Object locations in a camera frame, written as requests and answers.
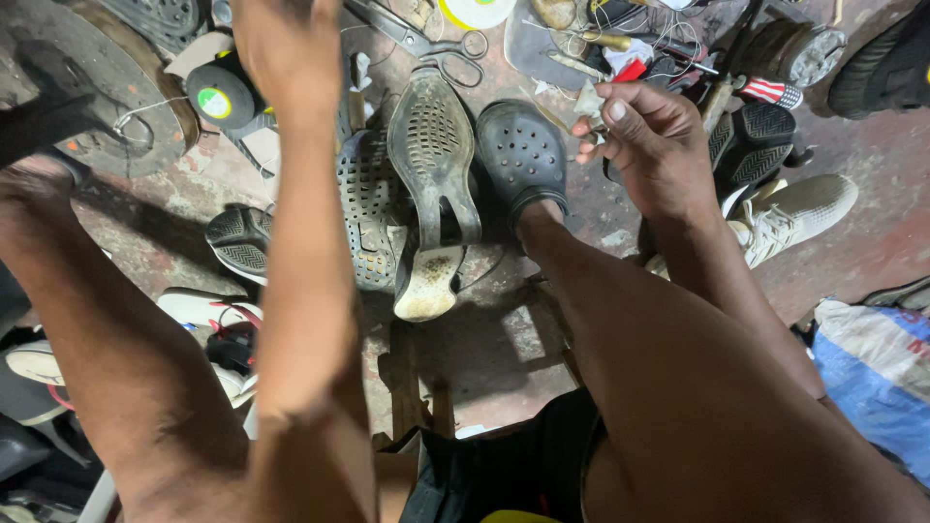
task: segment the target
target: scissors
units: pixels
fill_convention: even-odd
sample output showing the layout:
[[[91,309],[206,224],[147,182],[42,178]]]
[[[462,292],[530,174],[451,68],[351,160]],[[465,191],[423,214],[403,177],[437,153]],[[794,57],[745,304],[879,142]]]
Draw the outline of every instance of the scissors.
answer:
[[[464,88],[476,87],[485,79],[485,70],[476,60],[487,54],[487,37],[480,31],[468,31],[458,42],[431,42],[423,33],[417,31],[409,23],[393,14],[387,8],[374,0],[346,0],[348,8],[355,16],[367,21],[388,35],[398,46],[421,61],[435,62],[439,73],[446,82]],[[480,41],[481,51],[474,52],[468,49],[467,44]],[[478,73],[478,80],[473,84],[466,84],[446,70],[445,61],[455,58],[464,65]]]

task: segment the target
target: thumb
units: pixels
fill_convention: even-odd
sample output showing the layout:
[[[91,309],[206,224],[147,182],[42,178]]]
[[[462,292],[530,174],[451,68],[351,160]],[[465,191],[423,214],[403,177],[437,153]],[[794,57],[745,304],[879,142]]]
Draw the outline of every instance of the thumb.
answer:
[[[601,110],[601,117],[610,129],[610,134],[621,143],[633,143],[649,148],[661,138],[654,133],[635,109],[620,99],[608,100]]]

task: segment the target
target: fingernail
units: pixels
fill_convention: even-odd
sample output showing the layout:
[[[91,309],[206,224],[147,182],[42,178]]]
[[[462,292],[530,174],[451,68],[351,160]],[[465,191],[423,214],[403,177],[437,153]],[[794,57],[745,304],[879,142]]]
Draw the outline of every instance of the fingernail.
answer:
[[[620,100],[614,100],[614,103],[607,108],[607,115],[610,116],[610,119],[618,122],[623,119],[627,113],[627,105]]]

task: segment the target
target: concrete floor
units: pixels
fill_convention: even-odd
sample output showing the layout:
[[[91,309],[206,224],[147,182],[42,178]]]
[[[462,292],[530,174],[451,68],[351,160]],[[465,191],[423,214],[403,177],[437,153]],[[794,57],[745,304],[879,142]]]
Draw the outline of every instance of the concrete floor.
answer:
[[[394,0],[392,8],[409,12],[410,0]],[[914,0],[846,0],[840,28],[851,35],[844,59],[893,20]],[[744,0],[709,7],[693,19],[705,42],[727,31]],[[814,20],[832,18],[832,2],[800,4]],[[346,15],[345,27],[359,22]],[[435,37],[438,17],[427,34]],[[446,23],[444,39],[461,31]],[[485,81],[460,90],[472,116],[500,99],[525,99],[535,83],[504,60],[503,25],[485,31],[490,50],[481,63]],[[410,70],[419,63],[370,28],[343,33],[346,53],[363,50],[377,65],[369,101],[383,101],[390,113]],[[799,319],[817,301],[836,295],[855,301],[878,288],[908,283],[930,274],[930,111],[876,114],[861,122],[831,116],[823,100],[828,78],[808,89],[807,103],[795,111],[808,144],[817,146],[814,161],[804,168],[784,169],[795,181],[835,172],[859,185],[852,212],[827,233],[767,261],[755,274],[786,323]],[[571,101],[544,93],[540,101],[565,121],[572,121]],[[565,139],[567,149],[577,147]],[[642,258],[637,244],[640,216],[623,187],[607,180],[600,165],[569,164],[568,199],[572,213],[566,224],[582,241],[619,257]],[[255,292],[222,272],[203,240],[206,222],[230,204],[263,208],[268,203],[259,175],[225,139],[205,135],[175,167],[136,180],[103,175],[77,197],[82,222],[113,261],[147,294],[156,298],[166,287],[183,286],[222,293]],[[574,388],[559,351],[563,342],[551,317],[526,279],[538,268],[507,239],[493,209],[486,216],[485,244],[470,248],[461,269],[463,285],[482,275],[498,259],[498,268],[459,296],[448,314],[418,327],[420,374],[425,383],[449,384],[458,427],[485,428],[533,416],[551,398]],[[388,350],[392,296],[365,296],[365,389],[373,432],[391,432],[391,401],[378,378],[378,356]],[[423,387],[429,396],[428,387]]]

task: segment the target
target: scissor handle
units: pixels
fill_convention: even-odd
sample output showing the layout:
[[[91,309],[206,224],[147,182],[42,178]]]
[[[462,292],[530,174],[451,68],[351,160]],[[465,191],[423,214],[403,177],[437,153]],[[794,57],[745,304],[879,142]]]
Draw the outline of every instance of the scissor handle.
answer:
[[[449,74],[445,70],[445,60],[450,56],[456,57],[456,59],[461,60],[465,65],[471,67],[474,71],[478,73],[478,79],[473,84],[466,84]],[[485,70],[481,68],[480,65],[474,62],[470,57],[465,54],[456,52],[456,51],[447,51],[442,53],[434,53],[428,56],[423,57],[421,60],[432,60],[436,62],[436,66],[439,68],[439,74],[445,79],[446,82],[452,84],[453,86],[459,86],[465,89],[471,89],[473,87],[478,87],[478,84],[485,79]]]
[[[469,51],[468,49],[469,39],[473,39],[475,36],[480,36],[482,40],[482,48],[481,48],[481,52],[479,53],[473,53]],[[462,54],[472,60],[479,60],[481,58],[484,58],[485,55],[487,54],[487,48],[488,48],[487,36],[485,36],[485,34],[480,31],[474,31],[474,30],[468,31],[462,36],[462,39],[461,39]]]

